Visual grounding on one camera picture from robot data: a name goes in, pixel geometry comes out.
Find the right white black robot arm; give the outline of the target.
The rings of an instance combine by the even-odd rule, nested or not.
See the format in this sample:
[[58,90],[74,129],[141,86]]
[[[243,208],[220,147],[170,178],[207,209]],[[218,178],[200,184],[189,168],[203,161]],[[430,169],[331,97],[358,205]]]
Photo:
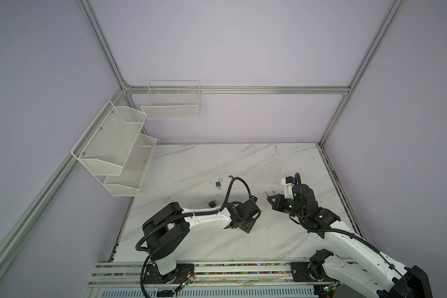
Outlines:
[[310,278],[337,280],[367,298],[432,297],[428,274],[422,268],[407,267],[357,235],[336,213],[318,205],[308,185],[287,183],[284,187],[284,194],[268,196],[272,209],[288,214],[308,233],[338,247],[358,264],[346,264],[335,253],[321,249],[310,258]]

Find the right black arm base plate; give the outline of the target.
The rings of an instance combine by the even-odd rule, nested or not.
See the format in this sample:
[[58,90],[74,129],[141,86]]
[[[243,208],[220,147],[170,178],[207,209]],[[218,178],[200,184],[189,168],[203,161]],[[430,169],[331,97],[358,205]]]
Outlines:
[[332,283],[336,279],[329,278],[321,269],[314,273],[314,267],[309,261],[290,263],[291,276],[295,283]]

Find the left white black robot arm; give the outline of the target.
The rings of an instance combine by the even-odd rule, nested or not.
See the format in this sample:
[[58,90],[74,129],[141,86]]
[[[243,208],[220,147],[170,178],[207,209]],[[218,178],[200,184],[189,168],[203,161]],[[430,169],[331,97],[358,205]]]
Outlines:
[[135,249],[147,253],[160,275],[174,274],[178,266],[173,253],[190,232],[240,229],[250,233],[260,215],[253,195],[245,202],[226,202],[208,209],[185,209],[172,202],[143,223],[144,235]]

